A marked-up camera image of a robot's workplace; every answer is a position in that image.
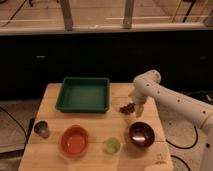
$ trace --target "wooden table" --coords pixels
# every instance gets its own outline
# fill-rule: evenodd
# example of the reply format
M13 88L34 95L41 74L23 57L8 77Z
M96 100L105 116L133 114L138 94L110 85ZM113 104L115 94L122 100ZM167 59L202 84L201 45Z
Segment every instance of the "wooden table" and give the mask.
M169 171L173 169L170 152L155 101L148 98L142 116L138 119L152 126L155 142L147 150L129 150L124 132L129 121L136 120L134 114L125 116L119 112L121 106L132 102L128 94L133 90L129 83L110 84L110 109L106 114L65 114L55 109L61 84L49 84L42 99L35 123L47 121L51 131L42 139L32 131L22 158L20 171ZM72 124L80 124L89 132L87 153L77 159L67 159L58 150L59 136ZM117 137L121 149L115 155L103 152L103 141Z

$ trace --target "bowl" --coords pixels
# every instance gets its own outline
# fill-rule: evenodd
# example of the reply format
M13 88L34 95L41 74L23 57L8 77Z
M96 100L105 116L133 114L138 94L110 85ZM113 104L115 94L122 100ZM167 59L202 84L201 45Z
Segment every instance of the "bowl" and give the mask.
M80 125L67 128L59 140L59 149L65 157L82 156L88 146L88 132Z
M135 146L147 148L153 144L155 133L147 123L135 122L129 127L129 138Z

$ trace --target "red bowl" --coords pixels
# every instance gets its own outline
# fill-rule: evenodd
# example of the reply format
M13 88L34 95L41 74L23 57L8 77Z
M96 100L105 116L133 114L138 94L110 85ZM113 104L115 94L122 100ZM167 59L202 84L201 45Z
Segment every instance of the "red bowl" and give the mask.
M66 157L79 157L88 146L88 133L80 125L67 128L59 140L59 149Z

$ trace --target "dark wall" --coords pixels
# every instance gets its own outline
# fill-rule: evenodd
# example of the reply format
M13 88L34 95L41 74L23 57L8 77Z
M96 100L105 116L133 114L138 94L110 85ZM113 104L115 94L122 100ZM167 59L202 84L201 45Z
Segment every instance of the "dark wall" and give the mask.
M132 82L157 69L162 84L213 88L213 31L97 33L0 37L0 99L41 98L65 76Z

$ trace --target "orange bowl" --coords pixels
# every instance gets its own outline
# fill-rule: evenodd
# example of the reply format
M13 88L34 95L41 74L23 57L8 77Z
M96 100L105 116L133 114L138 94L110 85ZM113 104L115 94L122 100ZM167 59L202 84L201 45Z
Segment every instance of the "orange bowl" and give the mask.
M88 146L88 133L80 125L67 128L59 140L59 149L66 157L79 157Z

